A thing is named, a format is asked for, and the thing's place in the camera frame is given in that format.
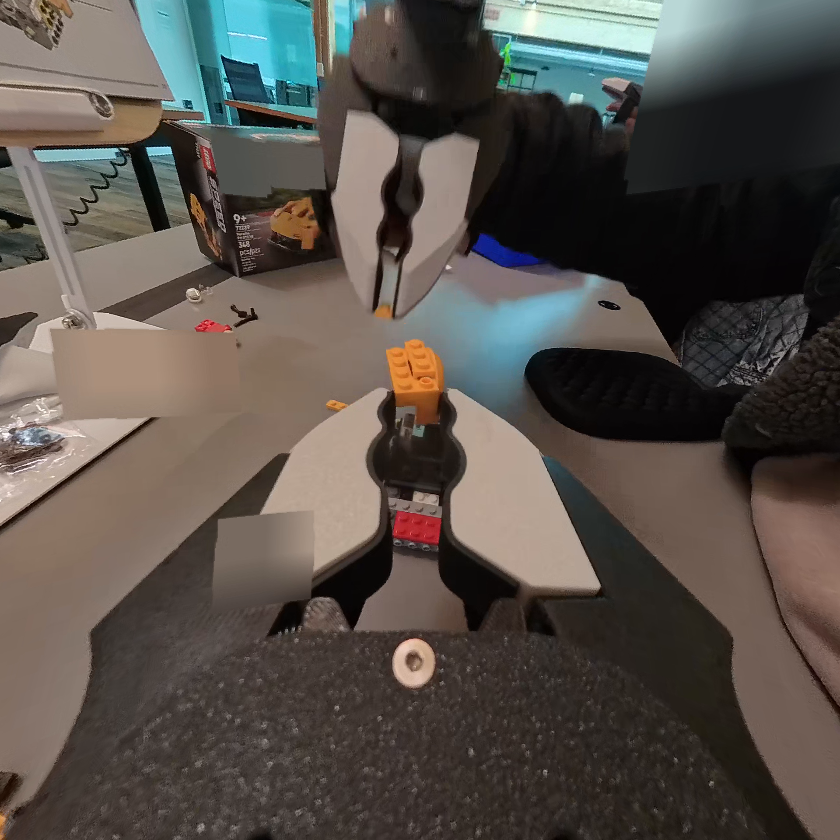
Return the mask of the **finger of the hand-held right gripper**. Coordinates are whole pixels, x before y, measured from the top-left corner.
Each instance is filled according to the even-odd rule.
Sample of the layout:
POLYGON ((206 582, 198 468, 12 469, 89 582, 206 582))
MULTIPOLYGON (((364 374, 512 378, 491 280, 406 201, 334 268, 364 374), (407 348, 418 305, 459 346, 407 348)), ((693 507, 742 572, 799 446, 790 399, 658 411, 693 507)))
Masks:
POLYGON ((385 248, 385 189, 400 161, 399 139, 371 112, 346 115, 332 216, 343 265, 356 296, 373 313, 384 303, 397 315, 400 270, 385 248))
POLYGON ((395 207, 407 221, 392 306, 405 317, 432 290, 467 228, 466 210, 480 142, 464 134, 436 140, 400 136, 395 207))

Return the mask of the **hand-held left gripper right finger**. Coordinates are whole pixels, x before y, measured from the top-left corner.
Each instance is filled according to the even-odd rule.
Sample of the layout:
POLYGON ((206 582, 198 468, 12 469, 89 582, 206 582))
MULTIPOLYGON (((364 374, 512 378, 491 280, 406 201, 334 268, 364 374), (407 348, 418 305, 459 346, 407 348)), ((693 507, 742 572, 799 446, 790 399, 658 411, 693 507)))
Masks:
POLYGON ((602 587, 531 440, 449 388, 457 470, 444 502, 438 568, 462 601, 596 596, 602 587))

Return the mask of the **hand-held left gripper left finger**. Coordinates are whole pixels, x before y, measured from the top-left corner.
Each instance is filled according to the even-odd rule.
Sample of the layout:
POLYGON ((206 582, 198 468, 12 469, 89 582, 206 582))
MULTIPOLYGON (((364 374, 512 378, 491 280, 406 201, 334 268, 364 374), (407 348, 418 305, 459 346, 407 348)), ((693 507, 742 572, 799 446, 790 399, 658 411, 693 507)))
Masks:
POLYGON ((261 510, 313 514, 314 597, 366 601, 391 573, 386 494, 372 460, 390 396, 374 389, 295 444, 261 510))

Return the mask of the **long background desk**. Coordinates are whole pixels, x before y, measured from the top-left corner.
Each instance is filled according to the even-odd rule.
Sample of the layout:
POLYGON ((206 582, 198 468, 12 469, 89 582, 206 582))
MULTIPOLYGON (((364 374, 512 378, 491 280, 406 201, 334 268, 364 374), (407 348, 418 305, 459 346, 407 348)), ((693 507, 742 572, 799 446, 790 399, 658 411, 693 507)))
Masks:
POLYGON ((315 130, 317 109, 286 104, 226 99, 225 104, 238 115, 238 124, 249 128, 315 130))

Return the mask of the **grey desk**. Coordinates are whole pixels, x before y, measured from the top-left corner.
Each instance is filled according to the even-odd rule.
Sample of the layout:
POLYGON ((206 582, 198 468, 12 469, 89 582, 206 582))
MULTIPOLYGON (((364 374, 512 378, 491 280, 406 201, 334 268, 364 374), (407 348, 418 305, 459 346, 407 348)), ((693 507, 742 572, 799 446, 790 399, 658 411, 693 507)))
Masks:
POLYGON ((385 349, 420 339, 449 386, 559 460, 729 630, 743 715, 777 785, 815 838, 838 838, 838 714, 781 621, 750 516, 749 483, 720 443, 591 439, 555 423, 522 375, 544 348, 632 350, 672 361, 621 285, 457 259, 405 320, 370 317, 338 262, 225 279, 202 305, 150 320, 189 330, 230 304, 245 412, 143 427, 2 528, 2 769, 25 802, 86 692, 88 636, 105 613, 276 455, 387 384, 385 349), (606 299, 622 306, 608 311, 606 299))

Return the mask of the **blue plastic bin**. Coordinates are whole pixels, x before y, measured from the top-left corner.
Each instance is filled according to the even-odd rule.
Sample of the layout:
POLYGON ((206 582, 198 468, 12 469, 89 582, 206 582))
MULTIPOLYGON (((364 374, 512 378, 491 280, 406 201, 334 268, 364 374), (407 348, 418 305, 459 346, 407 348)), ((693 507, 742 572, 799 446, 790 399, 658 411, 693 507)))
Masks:
POLYGON ((471 251, 503 268, 519 269, 539 266, 545 261, 533 255, 522 253, 501 245, 487 234, 481 234, 472 245, 471 251))

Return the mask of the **toy car set box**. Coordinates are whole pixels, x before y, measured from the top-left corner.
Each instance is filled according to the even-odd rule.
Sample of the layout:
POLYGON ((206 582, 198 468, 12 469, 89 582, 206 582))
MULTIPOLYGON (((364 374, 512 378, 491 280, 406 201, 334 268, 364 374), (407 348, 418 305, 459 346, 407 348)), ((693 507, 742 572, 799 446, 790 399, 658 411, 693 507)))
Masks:
POLYGON ((335 259, 319 136, 311 130, 162 127, 205 257, 236 277, 335 259))

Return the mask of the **toy car chassis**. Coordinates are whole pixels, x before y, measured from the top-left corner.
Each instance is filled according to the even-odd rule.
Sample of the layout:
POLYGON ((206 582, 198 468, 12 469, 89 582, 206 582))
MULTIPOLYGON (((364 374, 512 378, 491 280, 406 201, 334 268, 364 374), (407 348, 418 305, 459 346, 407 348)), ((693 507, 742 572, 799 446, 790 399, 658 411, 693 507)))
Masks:
POLYGON ((447 481, 439 426, 420 423, 415 406, 397 407, 382 464, 393 545, 437 553, 447 481))

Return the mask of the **black office chair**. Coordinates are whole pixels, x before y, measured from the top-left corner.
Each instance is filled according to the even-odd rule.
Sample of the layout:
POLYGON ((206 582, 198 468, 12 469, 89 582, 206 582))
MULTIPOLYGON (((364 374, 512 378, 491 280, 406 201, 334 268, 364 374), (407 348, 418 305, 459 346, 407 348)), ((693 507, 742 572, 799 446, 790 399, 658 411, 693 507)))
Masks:
POLYGON ((220 60, 234 100, 260 105, 274 102, 261 76, 258 64, 249 64, 226 56, 220 56, 220 60))

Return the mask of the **wooden side table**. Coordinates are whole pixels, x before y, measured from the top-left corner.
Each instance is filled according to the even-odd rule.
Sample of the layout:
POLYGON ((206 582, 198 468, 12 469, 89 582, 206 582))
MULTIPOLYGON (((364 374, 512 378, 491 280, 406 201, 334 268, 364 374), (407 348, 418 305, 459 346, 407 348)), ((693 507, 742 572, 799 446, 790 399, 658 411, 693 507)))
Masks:
POLYGON ((55 208, 46 178, 35 158, 35 150, 113 148, 123 151, 136 175, 153 231, 159 232, 170 226, 147 147, 165 144, 162 125, 180 121, 201 122, 204 114, 194 108, 167 107, 158 100, 111 97, 108 102, 112 107, 111 120, 100 122, 94 129, 2 132, 2 148, 7 150, 9 162, 18 173, 46 245, 48 236, 58 235, 58 225, 64 219, 55 208))

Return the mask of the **grey quilted fabric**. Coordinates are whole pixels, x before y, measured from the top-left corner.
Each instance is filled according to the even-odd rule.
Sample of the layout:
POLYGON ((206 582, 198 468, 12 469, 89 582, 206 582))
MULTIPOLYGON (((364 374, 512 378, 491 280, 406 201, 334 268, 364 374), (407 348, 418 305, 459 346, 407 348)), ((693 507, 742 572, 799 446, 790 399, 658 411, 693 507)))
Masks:
POLYGON ((798 352, 806 321, 802 294, 711 301, 684 327, 676 356, 705 387, 757 385, 798 352))

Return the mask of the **pink hoodie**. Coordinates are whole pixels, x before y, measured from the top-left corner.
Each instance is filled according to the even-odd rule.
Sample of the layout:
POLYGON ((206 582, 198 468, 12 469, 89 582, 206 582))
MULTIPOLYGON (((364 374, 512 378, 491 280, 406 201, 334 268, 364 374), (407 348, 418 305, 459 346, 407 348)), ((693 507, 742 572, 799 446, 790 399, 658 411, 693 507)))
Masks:
POLYGON ((838 704, 838 456, 764 458, 751 482, 752 523, 780 614, 838 704))

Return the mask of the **black fleece-lined jacket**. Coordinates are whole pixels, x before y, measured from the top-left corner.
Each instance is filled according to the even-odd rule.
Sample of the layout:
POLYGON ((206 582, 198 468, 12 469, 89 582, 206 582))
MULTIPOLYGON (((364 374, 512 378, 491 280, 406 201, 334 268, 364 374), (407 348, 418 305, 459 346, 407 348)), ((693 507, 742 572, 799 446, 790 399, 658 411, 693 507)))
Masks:
POLYGON ((804 285, 803 342, 735 406, 721 438, 732 452, 757 460, 771 455, 837 455, 839 451, 839 199, 804 285))

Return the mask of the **clear bag of dark pieces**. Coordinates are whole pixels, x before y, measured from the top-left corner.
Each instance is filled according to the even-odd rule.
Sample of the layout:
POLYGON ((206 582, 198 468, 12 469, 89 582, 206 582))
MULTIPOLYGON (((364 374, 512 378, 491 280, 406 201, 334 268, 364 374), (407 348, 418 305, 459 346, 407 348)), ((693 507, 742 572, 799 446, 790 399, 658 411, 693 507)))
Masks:
POLYGON ((95 448, 95 439, 65 418, 57 395, 2 411, 1 504, 9 510, 67 478, 95 448))

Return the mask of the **white document holder stand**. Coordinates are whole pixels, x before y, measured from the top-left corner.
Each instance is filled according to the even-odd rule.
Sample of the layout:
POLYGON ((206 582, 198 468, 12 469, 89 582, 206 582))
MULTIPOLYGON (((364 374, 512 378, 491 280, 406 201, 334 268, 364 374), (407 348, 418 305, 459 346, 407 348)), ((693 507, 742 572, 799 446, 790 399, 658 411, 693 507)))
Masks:
POLYGON ((157 130, 160 100, 108 97, 79 87, 1 85, 2 146, 23 187, 61 290, 65 329, 95 329, 93 310, 35 150, 129 146, 157 130))

